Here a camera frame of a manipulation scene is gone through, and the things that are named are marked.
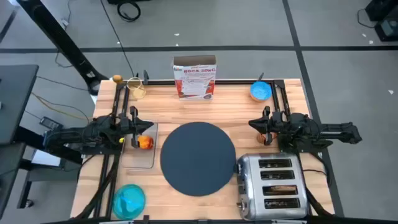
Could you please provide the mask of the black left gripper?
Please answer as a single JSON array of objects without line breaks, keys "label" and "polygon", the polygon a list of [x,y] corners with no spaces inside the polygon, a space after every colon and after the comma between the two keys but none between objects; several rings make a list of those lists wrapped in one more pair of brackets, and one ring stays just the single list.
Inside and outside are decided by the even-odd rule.
[{"label": "black left gripper", "polygon": [[[131,146],[139,147],[139,141],[137,140],[138,132],[136,128],[136,119],[138,115],[138,110],[135,106],[130,107],[130,114],[132,115],[132,119],[127,117],[126,109],[122,109],[122,112],[119,114],[119,128],[123,134],[131,134]],[[151,128],[154,123],[152,121],[146,121],[138,119],[138,131],[144,132],[145,130]]]}]

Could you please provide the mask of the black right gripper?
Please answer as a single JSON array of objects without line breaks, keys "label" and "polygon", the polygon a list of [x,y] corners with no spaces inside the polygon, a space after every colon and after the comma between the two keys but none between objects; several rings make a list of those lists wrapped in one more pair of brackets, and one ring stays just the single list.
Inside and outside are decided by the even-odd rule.
[{"label": "black right gripper", "polygon": [[289,133],[289,122],[283,121],[283,111],[273,112],[271,108],[265,106],[263,110],[263,119],[253,119],[248,122],[250,127],[258,132],[263,132],[264,145],[270,145],[274,139],[277,139],[282,144],[287,144],[291,141],[291,134]]}]

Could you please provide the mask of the orange drinking cup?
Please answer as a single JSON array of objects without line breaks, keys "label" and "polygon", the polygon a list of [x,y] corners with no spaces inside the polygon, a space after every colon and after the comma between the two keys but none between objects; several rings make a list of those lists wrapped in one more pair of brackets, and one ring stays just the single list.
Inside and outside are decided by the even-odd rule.
[{"label": "orange drinking cup", "polygon": [[276,133],[266,133],[266,134],[257,135],[257,141],[265,146],[270,145],[273,142],[273,140],[276,138],[277,138]]}]

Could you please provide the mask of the red orange apple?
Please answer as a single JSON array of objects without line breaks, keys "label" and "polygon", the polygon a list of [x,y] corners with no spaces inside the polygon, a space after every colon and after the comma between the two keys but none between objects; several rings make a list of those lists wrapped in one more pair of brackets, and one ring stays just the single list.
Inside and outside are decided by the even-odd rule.
[{"label": "red orange apple", "polygon": [[139,148],[143,150],[151,150],[154,146],[154,139],[149,135],[140,135],[137,139]]}]

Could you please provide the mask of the clear yellowish glass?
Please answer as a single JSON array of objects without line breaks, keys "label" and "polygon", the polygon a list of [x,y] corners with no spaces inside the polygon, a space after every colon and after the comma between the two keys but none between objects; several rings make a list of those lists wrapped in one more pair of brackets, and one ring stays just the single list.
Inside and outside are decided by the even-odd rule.
[{"label": "clear yellowish glass", "polygon": [[142,99],[146,96],[146,89],[140,78],[132,77],[126,82],[126,87],[130,89],[135,99]]}]

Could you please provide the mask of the blue bowl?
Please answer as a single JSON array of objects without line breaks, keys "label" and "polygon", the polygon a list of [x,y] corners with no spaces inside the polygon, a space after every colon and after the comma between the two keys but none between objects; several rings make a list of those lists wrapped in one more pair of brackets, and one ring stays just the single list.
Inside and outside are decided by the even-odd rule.
[{"label": "blue bowl", "polygon": [[251,85],[250,95],[255,101],[265,101],[272,96],[272,88],[266,82],[257,81]]}]

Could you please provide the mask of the white red cereal box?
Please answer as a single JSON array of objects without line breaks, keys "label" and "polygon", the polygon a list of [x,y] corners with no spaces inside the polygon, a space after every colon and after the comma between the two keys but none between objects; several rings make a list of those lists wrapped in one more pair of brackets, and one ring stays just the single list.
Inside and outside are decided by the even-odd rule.
[{"label": "white red cereal box", "polygon": [[173,71],[181,100],[211,100],[216,80],[216,57],[196,55],[174,57]]}]

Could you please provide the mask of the teal plastic plate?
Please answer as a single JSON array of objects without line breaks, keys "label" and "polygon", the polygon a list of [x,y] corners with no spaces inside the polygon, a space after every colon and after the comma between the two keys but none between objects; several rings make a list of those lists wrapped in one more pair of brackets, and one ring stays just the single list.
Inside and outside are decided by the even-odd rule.
[{"label": "teal plastic plate", "polygon": [[[136,211],[133,213],[123,213],[121,210],[121,194],[124,193],[131,201],[136,204]],[[146,205],[146,196],[144,191],[135,184],[123,185],[119,188],[113,199],[113,214],[120,220],[133,220],[137,218],[144,210]]]}]

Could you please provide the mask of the silver four-slot toaster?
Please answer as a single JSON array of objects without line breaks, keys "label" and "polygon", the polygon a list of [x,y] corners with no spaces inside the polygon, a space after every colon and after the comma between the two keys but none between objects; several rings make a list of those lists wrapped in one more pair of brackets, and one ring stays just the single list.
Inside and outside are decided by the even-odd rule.
[{"label": "silver four-slot toaster", "polygon": [[[302,167],[295,154],[245,154],[237,161],[238,207],[245,220],[296,219],[308,215]],[[297,195],[264,195],[263,187],[296,186]]]}]

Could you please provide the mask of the dark round placemat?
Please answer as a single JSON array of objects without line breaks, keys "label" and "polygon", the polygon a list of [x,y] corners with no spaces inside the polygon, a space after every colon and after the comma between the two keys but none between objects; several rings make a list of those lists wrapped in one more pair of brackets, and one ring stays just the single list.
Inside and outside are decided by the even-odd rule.
[{"label": "dark round placemat", "polygon": [[222,189],[232,178],[236,151],[219,127],[192,122],[173,130],[162,145],[160,166],[178,192],[201,197]]}]

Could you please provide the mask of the blue plastic utensil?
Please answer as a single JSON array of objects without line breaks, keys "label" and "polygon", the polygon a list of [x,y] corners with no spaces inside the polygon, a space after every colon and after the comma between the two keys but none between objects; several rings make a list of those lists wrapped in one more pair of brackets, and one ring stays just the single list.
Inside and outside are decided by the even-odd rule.
[{"label": "blue plastic utensil", "polygon": [[136,204],[131,201],[124,193],[120,196],[121,199],[121,210],[123,213],[133,213],[136,211]]}]

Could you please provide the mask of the black desk base bar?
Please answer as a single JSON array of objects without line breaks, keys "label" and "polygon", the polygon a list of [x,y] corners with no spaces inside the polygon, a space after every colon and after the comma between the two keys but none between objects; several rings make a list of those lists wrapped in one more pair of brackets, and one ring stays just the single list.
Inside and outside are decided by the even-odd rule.
[{"label": "black desk base bar", "polygon": [[26,146],[33,147],[36,150],[47,152],[53,156],[61,158],[61,163],[58,167],[34,164],[30,160],[22,159],[19,168],[27,171],[22,192],[17,203],[17,208],[22,209],[28,199],[30,188],[33,182],[55,180],[55,172],[65,171],[64,164],[66,161],[75,164],[81,164],[82,158],[78,151],[65,147],[63,144],[59,146],[50,146],[51,131],[46,131],[39,135],[23,127],[18,127],[14,136],[14,141],[17,143],[25,143]]}]

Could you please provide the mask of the white paper sheet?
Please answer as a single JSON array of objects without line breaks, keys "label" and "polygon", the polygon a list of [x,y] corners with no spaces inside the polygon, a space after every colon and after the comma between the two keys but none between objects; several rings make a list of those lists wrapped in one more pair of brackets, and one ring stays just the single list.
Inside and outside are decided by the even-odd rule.
[{"label": "white paper sheet", "polygon": [[44,151],[35,150],[32,158],[32,163],[58,167],[61,163],[61,158],[53,156]]}]

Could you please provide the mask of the black desk top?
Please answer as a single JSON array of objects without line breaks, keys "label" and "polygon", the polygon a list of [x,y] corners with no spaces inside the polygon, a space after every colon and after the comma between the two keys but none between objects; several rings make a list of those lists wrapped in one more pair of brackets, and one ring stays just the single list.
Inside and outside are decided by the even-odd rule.
[{"label": "black desk top", "polygon": [[0,146],[0,219],[7,207],[25,148],[26,144],[22,142]]},{"label": "black desk top", "polygon": [[22,139],[20,126],[37,78],[38,65],[0,65],[0,145]]}]

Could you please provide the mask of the black equipment box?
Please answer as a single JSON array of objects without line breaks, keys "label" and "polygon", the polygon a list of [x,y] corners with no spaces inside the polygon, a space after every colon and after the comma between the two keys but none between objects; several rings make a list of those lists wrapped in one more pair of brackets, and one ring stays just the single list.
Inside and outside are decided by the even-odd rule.
[{"label": "black equipment box", "polygon": [[365,7],[382,42],[398,41],[398,0],[371,0]]}]

